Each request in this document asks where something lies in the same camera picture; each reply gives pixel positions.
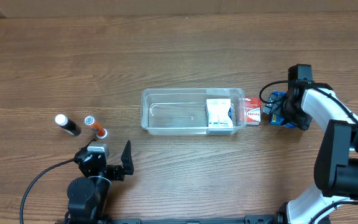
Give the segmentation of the blue VapoDrops box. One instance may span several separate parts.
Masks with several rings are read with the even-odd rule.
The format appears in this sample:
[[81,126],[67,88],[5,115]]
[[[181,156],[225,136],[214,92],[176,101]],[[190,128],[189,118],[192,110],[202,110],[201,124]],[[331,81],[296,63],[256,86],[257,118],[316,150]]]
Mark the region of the blue VapoDrops box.
[[285,122],[285,118],[283,117],[283,113],[282,113],[282,105],[283,102],[285,101],[285,97],[286,97],[286,93],[281,92],[281,91],[273,91],[270,96],[269,96],[269,101],[275,101],[275,100],[281,100],[277,103],[275,103],[272,106],[272,109],[270,110],[270,125],[274,125],[274,126],[282,126],[282,127],[286,127],[286,128],[292,128],[295,129],[296,126],[291,123]]

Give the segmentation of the white medicine box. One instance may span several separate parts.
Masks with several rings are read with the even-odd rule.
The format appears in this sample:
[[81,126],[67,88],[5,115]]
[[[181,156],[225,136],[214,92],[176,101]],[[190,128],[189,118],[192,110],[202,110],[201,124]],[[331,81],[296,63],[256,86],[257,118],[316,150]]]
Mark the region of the white medicine box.
[[232,128],[232,106],[229,98],[207,99],[206,110],[209,128]]

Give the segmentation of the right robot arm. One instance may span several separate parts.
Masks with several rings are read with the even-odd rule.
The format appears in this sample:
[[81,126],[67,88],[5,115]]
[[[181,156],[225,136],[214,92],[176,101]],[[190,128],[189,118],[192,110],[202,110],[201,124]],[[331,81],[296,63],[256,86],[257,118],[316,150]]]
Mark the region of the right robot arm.
[[325,83],[292,80],[286,94],[272,93],[264,111],[306,131],[316,121],[324,137],[314,164],[314,182],[284,203],[273,223],[329,223],[342,205],[358,206],[358,116]]

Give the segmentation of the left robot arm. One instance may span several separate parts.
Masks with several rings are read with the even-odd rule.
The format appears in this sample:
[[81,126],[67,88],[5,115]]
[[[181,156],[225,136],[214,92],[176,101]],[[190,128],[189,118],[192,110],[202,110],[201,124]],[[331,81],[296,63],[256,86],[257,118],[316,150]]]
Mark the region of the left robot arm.
[[123,181],[134,173],[131,142],[121,155],[121,165],[108,165],[108,144],[92,140],[74,156],[83,177],[73,180],[67,188],[68,212],[66,223],[112,223],[104,213],[109,189],[114,181]]

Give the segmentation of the clear plastic container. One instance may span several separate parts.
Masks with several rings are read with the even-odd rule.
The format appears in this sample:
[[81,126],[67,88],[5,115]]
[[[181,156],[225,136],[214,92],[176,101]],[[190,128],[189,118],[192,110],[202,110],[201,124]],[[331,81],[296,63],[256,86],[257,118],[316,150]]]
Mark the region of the clear plastic container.
[[[219,108],[232,126],[211,122],[207,101],[226,100]],[[148,88],[142,92],[141,126],[152,135],[230,135],[246,126],[241,88]]]

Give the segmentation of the orange vitamin tube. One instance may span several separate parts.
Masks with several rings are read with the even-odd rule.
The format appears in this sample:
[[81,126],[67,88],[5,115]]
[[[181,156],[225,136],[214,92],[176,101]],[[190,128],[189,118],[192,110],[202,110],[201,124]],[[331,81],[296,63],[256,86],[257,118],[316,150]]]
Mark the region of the orange vitamin tube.
[[107,137],[108,131],[97,122],[94,116],[87,116],[84,119],[84,123],[95,133],[99,139],[104,139]]

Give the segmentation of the red Panadol box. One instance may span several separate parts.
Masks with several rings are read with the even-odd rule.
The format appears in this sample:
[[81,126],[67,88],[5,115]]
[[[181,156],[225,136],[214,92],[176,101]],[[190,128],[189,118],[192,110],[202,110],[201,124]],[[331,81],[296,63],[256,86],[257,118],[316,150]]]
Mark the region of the red Panadol box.
[[247,125],[258,126],[261,122],[261,101],[257,97],[245,98]]

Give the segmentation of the dark bottle white cap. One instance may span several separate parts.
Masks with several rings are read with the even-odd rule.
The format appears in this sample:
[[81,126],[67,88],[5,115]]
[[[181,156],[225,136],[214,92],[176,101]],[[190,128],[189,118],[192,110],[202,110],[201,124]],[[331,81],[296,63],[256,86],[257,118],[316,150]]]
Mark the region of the dark bottle white cap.
[[56,115],[55,122],[68,134],[73,136],[79,136],[81,134],[81,128],[75,122],[68,119],[64,114]]

